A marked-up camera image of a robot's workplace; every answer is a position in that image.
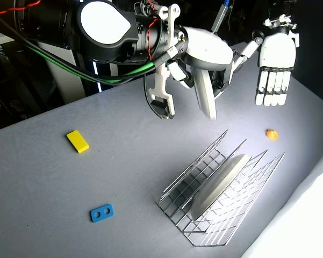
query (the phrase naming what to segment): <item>robot finger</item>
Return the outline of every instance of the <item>robot finger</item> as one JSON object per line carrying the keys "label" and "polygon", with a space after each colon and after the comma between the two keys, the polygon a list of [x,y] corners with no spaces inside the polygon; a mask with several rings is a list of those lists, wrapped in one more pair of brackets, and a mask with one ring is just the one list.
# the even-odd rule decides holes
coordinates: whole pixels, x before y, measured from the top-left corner
{"label": "robot finger", "polygon": [[278,99],[278,104],[280,106],[283,106],[285,104],[286,93],[288,91],[289,82],[290,82],[290,72],[285,71],[283,75],[283,80],[282,80],[281,94]]}
{"label": "robot finger", "polygon": [[277,75],[277,73],[275,73],[273,71],[269,73],[267,91],[266,91],[265,97],[264,97],[264,106],[271,105],[271,101],[272,101],[272,97],[273,97],[272,92],[275,87],[276,75]]}
{"label": "robot finger", "polygon": [[259,78],[259,84],[258,84],[258,91],[256,94],[256,100],[255,103],[257,106],[260,106],[263,104],[265,89],[268,81],[268,72],[261,70],[260,78]]}
{"label": "robot finger", "polygon": [[283,72],[279,71],[276,75],[276,81],[275,81],[275,88],[274,88],[274,94],[272,96],[271,105],[277,106],[279,95],[281,94],[281,87],[282,87],[282,80],[283,80]]}

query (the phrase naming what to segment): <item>table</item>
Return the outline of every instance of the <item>table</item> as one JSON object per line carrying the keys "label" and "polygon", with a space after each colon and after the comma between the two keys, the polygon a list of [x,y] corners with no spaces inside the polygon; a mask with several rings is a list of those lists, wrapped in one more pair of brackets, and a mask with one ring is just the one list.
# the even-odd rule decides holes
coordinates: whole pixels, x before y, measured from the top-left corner
{"label": "table", "polygon": [[[284,106],[256,106],[256,64],[219,97],[217,121],[172,80],[176,116],[160,120],[136,80],[0,130],[0,257],[240,257],[323,155],[323,101],[292,78]],[[286,156],[227,246],[193,247],[156,202],[226,129],[224,154],[247,138],[247,154],[269,149],[264,162]],[[82,154],[73,130],[91,146]],[[92,223],[107,203],[114,217]]]}

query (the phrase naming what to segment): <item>dish rack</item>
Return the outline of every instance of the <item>dish rack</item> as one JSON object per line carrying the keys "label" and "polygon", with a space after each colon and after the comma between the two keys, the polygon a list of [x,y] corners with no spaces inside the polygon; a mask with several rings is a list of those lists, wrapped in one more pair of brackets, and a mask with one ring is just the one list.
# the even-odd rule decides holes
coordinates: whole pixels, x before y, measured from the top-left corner
{"label": "dish rack", "polygon": [[158,206],[194,246],[228,244],[285,153],[256,168],[267,150],[253,157],[215,202],[196,220],[191,201],[203,184],[246,142],[224,156],[218,147],[224,132],[162,193]]}

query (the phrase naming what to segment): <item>yellow eraser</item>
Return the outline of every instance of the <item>yellow eraser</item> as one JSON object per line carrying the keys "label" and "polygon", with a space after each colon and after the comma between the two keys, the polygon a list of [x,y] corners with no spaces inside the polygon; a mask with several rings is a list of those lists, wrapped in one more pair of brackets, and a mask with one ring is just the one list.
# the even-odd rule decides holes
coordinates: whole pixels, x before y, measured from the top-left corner
{"label": "yellow eraser", "polygon": [[76,148],[77,152],[82,153],[85,150],[89,149],[90,146],[79,133],[78,130],[72,131],[67,134],[68,140],[70,140],[71,144],[73,144],[74,148]]}

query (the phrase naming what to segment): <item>blue rectangular object with holes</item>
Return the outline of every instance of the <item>blue rectangular object with holes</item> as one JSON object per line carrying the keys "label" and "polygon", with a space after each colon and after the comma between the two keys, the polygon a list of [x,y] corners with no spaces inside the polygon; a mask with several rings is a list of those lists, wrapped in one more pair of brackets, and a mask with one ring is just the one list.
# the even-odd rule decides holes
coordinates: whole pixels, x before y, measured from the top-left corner
{"label": "blue rectangular object with holes", "polygon": [[91,218],[93,222],[98,222],[113,216],[113,207],[111,204],[106,204],[102,207],[91,210]]}

